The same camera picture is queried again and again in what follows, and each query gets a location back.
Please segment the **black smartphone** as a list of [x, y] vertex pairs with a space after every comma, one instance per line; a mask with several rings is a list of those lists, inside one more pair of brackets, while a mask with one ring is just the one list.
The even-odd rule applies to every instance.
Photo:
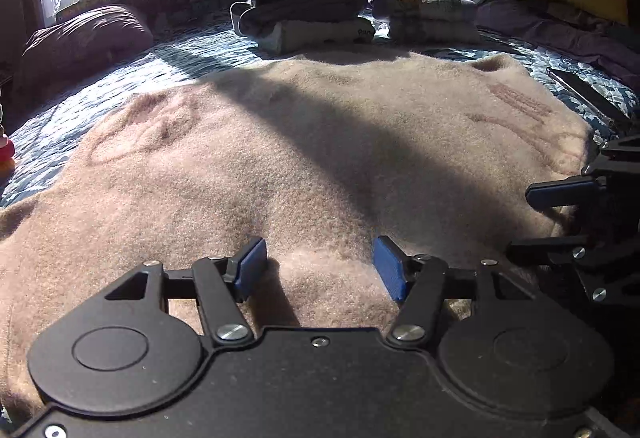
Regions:
[[614, 128], [617, 132], [630, 132], [634, 128], [634, 122], [623, 111], [620, 111], [612, 102], [575, 74], [549, 69], [548, 76], [551, 76], [570, 94], [585, 102], [609, 128]]

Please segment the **white panda folded garment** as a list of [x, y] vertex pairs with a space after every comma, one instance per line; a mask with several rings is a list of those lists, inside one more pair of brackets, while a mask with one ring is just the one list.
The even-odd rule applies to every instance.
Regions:
[[323, 44], [370, 43], [374, 36], [371, 21], [361, 17], [339, 22], [285, 20], [256, 43], [271, 55], [285, 55]]

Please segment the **beige fleece sweater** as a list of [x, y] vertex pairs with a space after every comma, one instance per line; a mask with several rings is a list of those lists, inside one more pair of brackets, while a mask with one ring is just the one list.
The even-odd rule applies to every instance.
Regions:
[[377, 327], [386, 235], [468, 268], [559, 218], [524, 192], [585, 165], [591, 129], [508, 56], [363, 47], [261, 62], [130, 100], [51, 187], [1, 213], [1, 402], [29, 416], [39, 332], [147, 259], [171, 268], [262, 237], [256, 327]]

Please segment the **blue patterned quilt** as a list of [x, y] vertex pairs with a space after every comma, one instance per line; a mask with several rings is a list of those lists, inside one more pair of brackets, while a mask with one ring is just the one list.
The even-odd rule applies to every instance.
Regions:
[[[575, 74], [631, 123], [639, 121], [639, 97], [631, 88], [557, 50], [494, 32], [483, 32], [480, 44], [475, 46], [418, 45], [415, 50], [452, 61], [511, 56], [535, 81], [588, 122], [597, 143], [620, 136], [620, 129], [554, 80], [551, 70]], [[130, 98], [186, 85], [208, 73], [247, 65], [266, 56], [256, 43], [237, 36], [229, 21], [217, 19], [210, 26], [186, 29], [112, 70], [71, 86], [45, 102], [11, 132], [16, 169], [10, 178], [2, 181], [2, 206], [8, 207], [49, 188], [81, 137]]]

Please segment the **purple rolled duvet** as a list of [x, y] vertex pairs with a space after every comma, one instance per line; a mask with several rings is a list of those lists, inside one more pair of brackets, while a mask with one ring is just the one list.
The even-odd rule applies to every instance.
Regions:
[[24, 91], [77, 82], [153, 46], [154, 36], [126, 6], [87, 10], [35, 31], [26, 42], [14, 83]]

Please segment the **grey folded garment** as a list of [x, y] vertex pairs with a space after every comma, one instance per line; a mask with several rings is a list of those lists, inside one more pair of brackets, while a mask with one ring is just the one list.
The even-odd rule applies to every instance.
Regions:
[[357, 18], [367, 4], [367, 0], [280, 0], [262, 5], [235, 2], [230, 6], [230, 16], [237, 35], [264, 38], [282, 21], [346, 21]]

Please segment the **pale folded garment bottom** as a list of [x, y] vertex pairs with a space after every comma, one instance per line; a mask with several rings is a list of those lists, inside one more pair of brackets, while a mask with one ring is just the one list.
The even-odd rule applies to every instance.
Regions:
[[477, 44], [480, 34], [466, 21], [390, 18], [388, 35], [394, 41], [413, 44]]

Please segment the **red yellow folded item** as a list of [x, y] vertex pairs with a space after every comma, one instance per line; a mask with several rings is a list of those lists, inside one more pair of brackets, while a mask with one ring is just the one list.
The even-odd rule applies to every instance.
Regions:
[[15, 147], [9, 136], [1, 128], [0, 136], [0, 177], [2, 180], [8, 179], [15, 171], [14, 161]]

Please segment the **floral folded garment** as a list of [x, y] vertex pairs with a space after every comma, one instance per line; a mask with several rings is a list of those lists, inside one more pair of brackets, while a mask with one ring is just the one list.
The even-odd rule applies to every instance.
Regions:
[[420, 18], [474, 22], [477, 5], [471, 0], [371, 0], [375, 18]]

